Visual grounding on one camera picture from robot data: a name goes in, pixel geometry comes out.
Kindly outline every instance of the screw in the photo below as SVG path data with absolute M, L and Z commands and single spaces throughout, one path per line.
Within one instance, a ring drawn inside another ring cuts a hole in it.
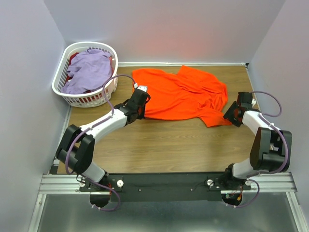
M 84 183 L 84 182 L 79 183 L 79 187 L 85 187 L 85 186 L 86 186 L 86 183 Z
M 207 185 L 208 185 L 209 187 L 212 187 L 212 186 L 213 186 L 213 180 L 212 180 L 212 179 L 208 179 L 208 180 L 207 180 Z

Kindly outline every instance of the wooden floor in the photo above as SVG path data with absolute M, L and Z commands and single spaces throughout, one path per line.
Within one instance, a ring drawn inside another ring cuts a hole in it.
M 120 67 L 118 73 L 132 75 L 138 67 Z M 177 73 L 180 67 L 156 67 Z M 239 91 L 252 87 L 244 66 L 202 66 L 227 85 L 228 103 Z M 128 78 L 119 78 L 112 103 L 118 104 L 132 94 Z M 70 124 L 81 126 L 110 111 L 108 104 L 96 108 L 73 108 Z M 93 160 L 109 173 L 211 172 L 223 171 L 229 164 L 249 157 L 254 135 L 245 126 L 207 128 L 198 118 L 183 121 L 138 120 L 106 136 L 96 144 Z M 65 173 L 60 164 L 59 174 Z

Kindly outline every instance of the orange t-shirt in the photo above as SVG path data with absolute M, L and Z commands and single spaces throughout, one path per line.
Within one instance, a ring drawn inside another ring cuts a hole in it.
M 207 127 L 230 125 L 221 112 L 227 103 L 226 85 L 207 72 L 182 66 L 175 74 L 158 69 L 138 69 L 133 78 L 147 86 L 151 99 L 145 117 L 183 120 L 199 117 Z

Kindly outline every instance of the baseboard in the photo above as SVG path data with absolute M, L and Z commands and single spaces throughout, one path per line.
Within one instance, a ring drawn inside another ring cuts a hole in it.
M 207 63 L 207 62 L 119 62 L 119 67 L 134 66 L 245 66 L 245 63 Z

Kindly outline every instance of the bolt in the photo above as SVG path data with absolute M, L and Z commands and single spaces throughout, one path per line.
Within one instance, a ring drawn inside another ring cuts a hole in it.
M 123 182 L 122 180 L 118 180 L 118 181 L 117 181 L 117 186 L 118 186 L 118 187 L 121 188 L 123 185 L 124 185 L 124 182 Z
M 80 183 L 79 183 L 79 187 L 82 188 L 82 187 L 85 187 L 85 186 L 86 186 L 86 183 L 84 183 L 84 182 L 80 182 Z
M 213 186 L 213 180 L 212 180 L 212 179 L 208 179 L 208 180 L 207 180 L 207 185 L 208 185 L 209 187 L 212 187 L 212 186 Z

